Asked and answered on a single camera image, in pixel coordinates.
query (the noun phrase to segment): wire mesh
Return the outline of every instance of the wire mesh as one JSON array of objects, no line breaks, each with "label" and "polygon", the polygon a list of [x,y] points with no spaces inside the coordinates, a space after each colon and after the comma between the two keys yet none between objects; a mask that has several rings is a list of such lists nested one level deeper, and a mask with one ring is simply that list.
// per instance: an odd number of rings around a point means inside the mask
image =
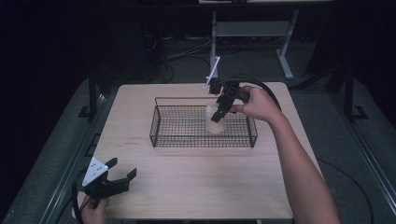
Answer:
[{"label": "wire mesh", "polygon": [[254,119],[226,114],[226,128],[218,134],[205,126],[205,105],[156,105],[150,139],[154,147],[254,147]]}]

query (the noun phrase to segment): human arm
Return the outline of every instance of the human arm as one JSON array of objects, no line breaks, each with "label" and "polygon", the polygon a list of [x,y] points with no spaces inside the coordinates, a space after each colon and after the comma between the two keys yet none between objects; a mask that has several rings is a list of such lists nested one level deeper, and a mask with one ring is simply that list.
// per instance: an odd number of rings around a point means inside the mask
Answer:
[{"label": "human arm", "polygon": [[289,204],[296,223],[340,223],[324,179],[298,140],[289,120],[267,92],[245,86],[250,94],[245,105],[233,105],[231,112],[242,112],[266,121],[274,133]]},{"label": "human arm", "polygon": [[106,224],[106,207],[109,202],[108,198],[101,199],[99,204],[94,207],[92,199],[88,195],[85,196],[81,210],[82,222],[84,224]]}]

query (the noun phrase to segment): dark background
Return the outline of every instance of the dark background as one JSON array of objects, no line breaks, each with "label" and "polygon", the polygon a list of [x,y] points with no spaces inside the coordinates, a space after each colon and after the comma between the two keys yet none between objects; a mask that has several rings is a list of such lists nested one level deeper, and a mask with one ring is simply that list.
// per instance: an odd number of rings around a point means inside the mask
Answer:
[{"label": "dark background", "polygon": [[[169,6],[183,1],[157,2]],[[82,1],[76,6],[73,1],[0,0],[0,218],[69,99],[89,74],[96,74],[101,91],[125,82],[150,82],[161,48],[147,53],[149,43],[143,34],[158,35],[162,30],[175,37],[210,35],[210,29],[199,25],[210,22],[210,13],[201,17],[165,13],[158,26],[156,16],[145,12],[97,16],[77,9],[86,6],[97,7],[98,3]],[[335,63],[353,68],[394,126],[395,10],[392,0],[335,1],[308,67],[310,73]],[[311,32],[310,21],[304,16],[310,15],[301,15],[296,32],[306,36]]]}]

